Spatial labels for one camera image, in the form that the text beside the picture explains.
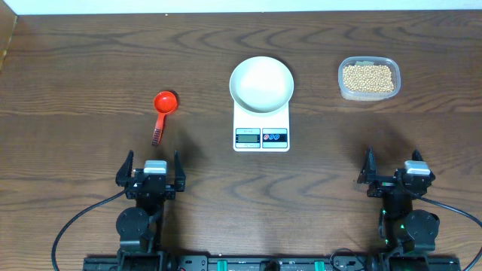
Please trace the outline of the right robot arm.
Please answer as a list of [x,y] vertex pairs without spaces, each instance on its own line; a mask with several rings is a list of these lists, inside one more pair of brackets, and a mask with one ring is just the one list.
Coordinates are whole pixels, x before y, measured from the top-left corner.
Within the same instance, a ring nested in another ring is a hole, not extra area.
[[380,198],[379,234],[386,247],[367,257],[366,270],[428,270],[428,253],[435,250],[440,219],[415,209],[413,201],[427,193],[435,180],[418,150],[392,176],[379,175],[374,152],[368,148],[357,182],[368,186],[367,196]]

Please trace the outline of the red plastic measuring scoop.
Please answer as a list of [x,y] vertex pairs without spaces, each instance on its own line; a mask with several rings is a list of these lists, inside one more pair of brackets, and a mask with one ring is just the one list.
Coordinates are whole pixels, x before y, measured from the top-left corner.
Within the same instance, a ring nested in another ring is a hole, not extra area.
[[153,146],[158,146],[160,144],[166,116],[175,112],[177,110],[177,107],[178,99],[174,92],[165,90],[155,96],[154,108],[156,109],[158,116],[154,127],[154,134],[152,139]]

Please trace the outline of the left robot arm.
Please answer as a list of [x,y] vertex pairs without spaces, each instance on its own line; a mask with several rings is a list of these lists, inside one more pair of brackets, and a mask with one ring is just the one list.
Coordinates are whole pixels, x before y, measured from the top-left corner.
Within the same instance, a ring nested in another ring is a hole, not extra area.
[[178,269],[178,261],[161,251],[157,242],[163,221],[164,203],[174,200],[185,190],[186,174],[178,153],[174,153],[174,181],[167,181],[167,162],[147,160],[141,169],[133,169],[133,152],[130,151],[117,171],[115,182],[124,188],[127,199],[136,201],[134,207],[123,210],[116,221],[120,236],[117,251],[118,270]]

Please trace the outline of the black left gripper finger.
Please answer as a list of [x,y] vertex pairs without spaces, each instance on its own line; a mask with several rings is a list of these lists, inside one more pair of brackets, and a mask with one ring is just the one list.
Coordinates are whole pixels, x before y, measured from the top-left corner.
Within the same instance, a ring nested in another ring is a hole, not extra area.
[[174,174],[174,185],[177,192],[185,191],[186,174],[182,168],[178,151],[174,154],[174,164],[175,164],[175,174]]
[[119,187],[126,187],[133,180],[133,156],[134,152],[130,150],[124,163],[117,171],[115,183]]

